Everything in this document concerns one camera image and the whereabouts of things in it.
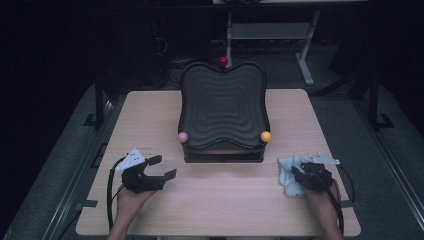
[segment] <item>hand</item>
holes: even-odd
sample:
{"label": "hand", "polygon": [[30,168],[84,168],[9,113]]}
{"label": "hand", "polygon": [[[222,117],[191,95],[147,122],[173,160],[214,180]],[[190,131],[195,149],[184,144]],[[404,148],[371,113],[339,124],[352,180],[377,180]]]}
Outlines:
{"label": "hand", "polygon": [[[339,226],[337,224],[337,212],[331,203],[330,197],[327,192],[314,192],[307,188],[303,188],[303,191],[306,194],[306,198],[309,201],[312,212],[317,217],[320,227],[326,240],[340,240],[343,239],[342,233],[340,232]],[[337,183],[330,187],[331,193],[340,202],[340,194],[337,191]]]}
{"label": "hand", "polygon": [[140,212],[144,203],[156,191],[146,191],[136,194],[125,187],[118,193],[115,223],[109,233],[109,240],[124,239],[131,222]]}

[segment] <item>floor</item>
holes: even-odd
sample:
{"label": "floor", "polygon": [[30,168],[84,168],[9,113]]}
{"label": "floor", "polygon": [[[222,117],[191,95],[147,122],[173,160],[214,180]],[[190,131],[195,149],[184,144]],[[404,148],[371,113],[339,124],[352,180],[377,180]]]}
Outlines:
{"label": "floor", "polygon": [[[302,79],[293,54],[296,47],[278,53],[238,55],[234,62],[252,60],[262,65],[268,88],[302,88],[313,93],[342,78],[328,69],[336,50],[336,45],[311,47],[307,63],[314,86],[306,86]],[[178,76],[178,71],[172,70],[169,81],[158,90],[176,89],[177,80],[172,76]],[[420,172],[424,169],[423,136],[382,86],[378,113],[386,114],[394,128],[375,131],[367,120],[368,95],[352,100],[348,96],[351,86],[348,83],[310,99],[333,156],[340,159],[354,183],[354,191],[349,185],[346,188],[351,198],[354,194],[362,231],[352,239],[424,239],[424,179]],[[75,225],[124,101],[125,94],[121,94],[108,102],[105,121],[95,130],[94,126],[84,126],[87,116],[95,113],[94,87],[87,89],[16,215],[7,239],[105,238],[80,236]],[[346,175],[342,178],[347,184]]]}

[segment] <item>light wood table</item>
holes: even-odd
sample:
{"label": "light wood table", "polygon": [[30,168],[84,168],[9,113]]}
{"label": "light wood table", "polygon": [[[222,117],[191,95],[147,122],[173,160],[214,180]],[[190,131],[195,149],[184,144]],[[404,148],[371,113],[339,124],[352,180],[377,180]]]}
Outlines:
{"label": "light wood table", "polygon": [[[314,236],[316,219],[304,199],[284,195],[277,159],[322,152],[331,155],[305,91],[266,92],[272,140],[262,163],[186,163],[177,140],[179,91],[128,94],[77,224],[81,235],[107,235],[106,185],[109,170],[133,147],[163,156],[147,175],[177,169],[177,177],[156,193],[133,221],[129,234],[144,236]],[[347,194],[334,166],[327,166]],[[115,174],[113,192],[121,185]],[[352,208],[343,209],[345,235],[360,233]]]}

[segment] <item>yellow ball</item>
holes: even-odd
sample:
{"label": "yellow ball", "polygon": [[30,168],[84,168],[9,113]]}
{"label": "yellow ball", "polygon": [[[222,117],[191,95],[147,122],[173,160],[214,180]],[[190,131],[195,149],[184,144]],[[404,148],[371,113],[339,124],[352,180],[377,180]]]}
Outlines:
{"label": "yellow ball", "polygon": [[261,133],[261,139],[262,139],[262,141],[264,141],[264,142],[269,142],[269,140],[271,140],[271,133],[270,132],[268,132],[268,131],[263,131],[262,133]]}

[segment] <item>white cloth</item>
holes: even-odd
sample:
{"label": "white cloth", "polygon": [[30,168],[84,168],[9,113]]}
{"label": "white cloth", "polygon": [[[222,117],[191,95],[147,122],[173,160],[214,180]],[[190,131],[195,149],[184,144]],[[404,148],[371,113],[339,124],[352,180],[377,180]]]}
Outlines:
{"label": "white cloth", "polygon": [[297,167],[300,172],[303,172],[300,164],[301,158],[298,156],[278,159],[278,166],[280,167],[280,177],[278,181],[284,186],[284,193],[289,197],[301,197],[305,195],[300,184],[296,182],[291,170],[292,166],[294,166]]}

